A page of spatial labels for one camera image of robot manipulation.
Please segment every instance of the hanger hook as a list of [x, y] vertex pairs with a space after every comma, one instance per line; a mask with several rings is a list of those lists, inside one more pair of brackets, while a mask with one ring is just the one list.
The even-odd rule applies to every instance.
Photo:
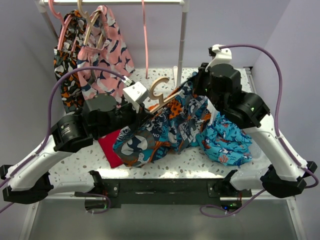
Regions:
[[56, 12], [54, 8], [54, 0], [48, 0], [48, 5], [50, 8], [50, 11], [52, 12], [53, 16], [57, 19], [60, 19], [62, 23], [64, 23], [64, 18], [62, 17], [60, 12]]
[[84, 12], [84, 10], [82, 8], [82, 1], [83, 0], [77, 0], [78, 10], [79, 10], [80, 15], [88, 21], [90, 19], [90, 15], [88, 14], [87, 11]]

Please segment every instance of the wooden hanger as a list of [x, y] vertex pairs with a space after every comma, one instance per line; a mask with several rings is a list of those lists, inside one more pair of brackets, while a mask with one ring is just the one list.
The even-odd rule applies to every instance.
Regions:
[[163, 93], [160, 93], [160, 94], [157, 94], [155, 95], [154, 91], [155, 91], [155, 88], [156, 86], [158, 86], [160, 83], [168, 83], [169, 82], [169, 78], [167, 77], [159, 77], [157, 80], [155, 80], [151, 87], [150, 87], [150, 95], [149, 95], [149, 98], [152, 99], [152, 100], [158, 100], [159, 103], [157, 106], [155, 106], [153, 109], [151, 109], [150, 113], [155, 113], [156, 111], [158, 111], [159, 109], [161, 109], [164, 105], [168, 104], [170, 101], [172, 101], [176, 95], [178, 95], [179, 93], [176, 92], [175, 94], [172, 94], [171, 96], [167, 97], [166, 99], [164, 99], [164, 94]]
[[[83, 42], [84, 45], [87, 45], [88, 44], [88, 40], [90, 38], [92, 27], [94, 26], [96, 20], [98, 19], [101, 11], [100, 10], [94, 11], [95, 14], [94, 14], [93, 18], [90, 19], [90, 16], [89, 16], [88, 12], [87, 11], [84, 12], [84, 10], [82, 8], [82, 1], [83, 0], [77, 0], [77, 5], [78, 5], [78, 10], [79, 10], [80, 15], [83, 18], [85, 18], [85, 20], [87, 22], [86, 33], [85, 33], [84, 42]], [[98, 43], [96, 45], [96, 48], [99, 48], [99, 46], [101, 45], [102, 39], [103, 39], [103, 34], [101, 33], [100, 37], [99, 37], [99, 40], [98, 40]]]
[[[69, 14], [68, 17], [66, 18], [66, 20], [64, 21], [64, 18], [62, 17], [61, 13], [55, 11], [54, 0], [48, 0], [48, 5], [49, 5], [50, 11], [52, 12], [53, 16], [61, 21], [62, 29], [61, 29], [61, 32], [60, 32], [58, 46], [57, 46], [57, 49], [59, 51], [61, 51], [62, 50], [62, 46], [64, 44], [64, 42], [63, 42], [64, 41], [64, 36], [66, 34], [66, 31], [67, 31], [68, 25], [69, 25], [69, 23], [70, 23], [70, 21], [72, 19], [72, 16], [71, 16], [71, 14]], [[71, 49], [71, 52], [73, 52], [75, 50], [75, 47], [76, 47], [76, 44], [74, 42], [73, 46], [72, 46], [72, 49]]]

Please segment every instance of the dark patterned garment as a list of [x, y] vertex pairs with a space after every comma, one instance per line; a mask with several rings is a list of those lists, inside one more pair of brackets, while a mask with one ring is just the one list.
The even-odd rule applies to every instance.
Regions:
[[140, 167], [167, 155], [197, 147], [196, 136], [210, 120], [208, 99], [192, 93], [193, 83], [187, 81], [172, 94], [178, 95], [138, 130], [121, 130], [113, 151], [125, 165]]
[[[78, 53], [85, 39], [87, 22], [78, 10], [71, 11], [71, 21], [65, 31], [61, 50], [54, 48], [54, 73], [57, 80], [77, 68]], [[84, 104], [78, 73], [67, 78], [60, 86], [61, 99], [66, 113], [74, 112]]]

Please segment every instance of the clothing rack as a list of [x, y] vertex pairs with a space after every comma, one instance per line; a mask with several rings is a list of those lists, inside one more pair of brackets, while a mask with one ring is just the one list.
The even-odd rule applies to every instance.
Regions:
[[[46, 5], [48, 5], [48, 0], [34, 0], [39, 12], [43, 16], [49, 30], [53, 34], [53, 36], [58, 39], [58, 35], [56, 30], [50, 20], [48, 15]], [[173, 67], [173, 69], [177, 68], [177, 73], [174, 72], [174, 82], [175, 86], [179, 86], [181, 84], [182, 77], [182, 63], [184, 58], [184, 50], [185, 50], [185, 36], [186, 36], [186, 26], [187, 26], [187, 13], [189, 11], [189, 0], [145, 0], [144, 3], [146, 5], [180, 5], [182, 6], [182, 17], [181, 17], [181, 33], [180, 33], [180, 43], [179, 43], [179, 57], [177, 67]], [[63, 5], [63, 6], [76, 6], [77, 0], [54, 0], [55, 5]], [[141, 0], [83, 0], [83, 5], [141, 5]]]

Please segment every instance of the cable clip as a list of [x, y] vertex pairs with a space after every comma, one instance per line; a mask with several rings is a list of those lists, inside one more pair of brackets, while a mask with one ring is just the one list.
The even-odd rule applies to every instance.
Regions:
[[132, 84], [134, 84], [135, 82], [132, 81], [131, 79], [129, 79], [127, 76], [124, 76], [125, 80], [122, 79], [122, 82], [124, 83], [124, 85], [126, 85], [127, 87], [131, 86]]
[[282, 134], [280, 136], [275, 136], [275, 139], [283, 139], [285, 136], [283, 136]]

